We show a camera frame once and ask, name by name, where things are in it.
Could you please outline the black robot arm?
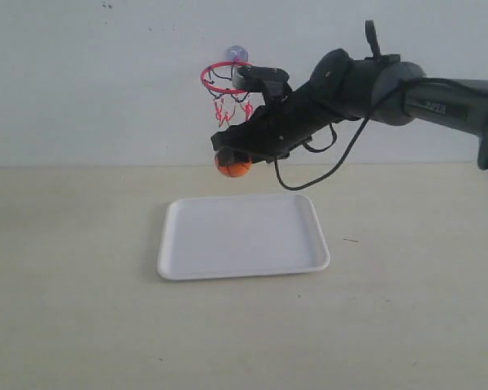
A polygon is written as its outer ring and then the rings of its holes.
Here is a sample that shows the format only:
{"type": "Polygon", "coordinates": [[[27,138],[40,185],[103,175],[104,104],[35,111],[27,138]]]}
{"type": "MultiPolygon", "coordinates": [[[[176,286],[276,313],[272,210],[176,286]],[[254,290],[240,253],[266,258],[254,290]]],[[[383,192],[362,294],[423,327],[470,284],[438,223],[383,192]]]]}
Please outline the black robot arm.
{"type": "Polygon", "coordinates": [[[264,104],[247,121],[211,137],[220,162],[277,164],[308,147],[314,133],[342,121],[403,126],[420,119],[474,135],[477,165],[488,171],[488,80],[429,77],[398,54],[383,54],[372,20],[364,29],[370,56],[354,59],[332,50],[296,89],[280,68],[239,63],[234,92],[260,93],[264,104]]]}

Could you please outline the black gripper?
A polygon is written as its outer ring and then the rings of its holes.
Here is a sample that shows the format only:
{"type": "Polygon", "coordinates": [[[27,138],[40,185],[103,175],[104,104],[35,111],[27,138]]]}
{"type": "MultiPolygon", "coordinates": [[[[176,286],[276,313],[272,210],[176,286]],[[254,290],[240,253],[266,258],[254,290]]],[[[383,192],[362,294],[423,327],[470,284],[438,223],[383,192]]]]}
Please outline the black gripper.
{"type": "Polygon", "coordinates": [[[303,84],[280,102],[260,106],[244,123],[211,136],[217,166],[232,166],[236,156],[249,163],[270,163],[300,146],[312,134],[338,119],[338,114],[311,96],[303,84]]]}

